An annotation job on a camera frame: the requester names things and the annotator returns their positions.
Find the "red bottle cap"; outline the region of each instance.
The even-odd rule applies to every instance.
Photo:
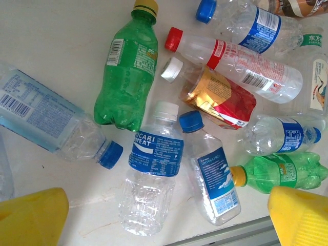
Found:
[[[166,39],[165,48],[167,50],[176,52],[176,50],[178,49],[178,46],[180,44],[182,34],[183,34],[182,30],[172,27],[170,29],[168,38]]]

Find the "blue label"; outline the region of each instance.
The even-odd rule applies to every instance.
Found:
[[[301,146],[304,139],[302,126],[300,123],[291,118],[277,119],[281,121],[285,133],[283,145],[280,150],[277,151],[277,153],[293,152],[297,150]]]
[[[197,159],[216,216],[238,205],[234,183],[223,148]]]
[[[79,122],[83,110],[20,70],[0,80],[0,125],[54,152]]]
[[[183,140],[139,131],[135,135],[129,164],[143,173],[173,177],[179,172],[182,151]]]
[[[280,26],[280,16],[256,8],[256,17],[250,32],[239,44],[261,54],[275,41]]]

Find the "green plastic bottle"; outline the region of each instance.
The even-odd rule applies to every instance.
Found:
[[[262,193],[274,186],[314,189],[328,177],[328,169],[312,152],[258,156],[244,166],[230,167],[235,186],[249,185]]]
[[[98,124],[140,129],[157,64],[158,41],[152,27],[157,11],[154,0],[136,0],[132,20],[115,34],[94,107]]]

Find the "blue bottle cap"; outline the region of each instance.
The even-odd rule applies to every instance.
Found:
[[[204,127],[200,112],[197,110],[182,114],[179,122],[184,133],[196,132]]]
[[[321,132],[319,131],[319,129],[313,127],[313,129],[316,131],[316,140],[314,141],[314,143],[316,144],[320,139],[321,139]]]
[[[205,24],[209,23],[216,9],[215,0],[202,0],[198,6],[196,19]]]
[[[112,141],[110,145],[107,146],[101,158],[99,159],[100,165],[102,165],[104,168],[112,169],[121,157],[122,152],[123,147]]]

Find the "white table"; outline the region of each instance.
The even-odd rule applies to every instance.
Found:
[[[110,42],[130,20],[133,4],[133,0],[2,0],[0,58],[92,113],[101,89]],[[177,99],[181,85],[171,85],[159,74],[173,55],[163,47],[172,26],[199,34],[208,32],[206,26],[194,18],[198,4],[198,0],[158,0],[159,14],[154,29],[159,41],[159,60],[144,122],[152,113],[154,103],[160,99],[178,103],[180,114],[190,111]],[[275,105],[258,99],[258,112],[270,113],[275,108]],[[221,129],[206,119],[204,123],[209,133],[222,140],[231,166],[250,159],[236,146],[237,131]],[[70,211],[59,245],[165,245],[268,216],[267,195],[249,187],[238,188],[241,214],[221,227],[211,225],[195,207],[183,163],[176,177],[163,230],[151,237],[126,232],[118,222],[117,205],[129,168],[128,156],[134,133],[114,126],[104,126],[103,130],[124,147],[122,157],[112,170],[92,161],[65,162],[1,129],[12,165],[16,196],[51,187],[62,187],[68,195]],[[322,164],[328,167],[328,152],[323,145],[327,141],[328,134],[324,134],[313,151],[321,154]],[[328,180],[313,192],[328,194],[325,191],[327,185]]]

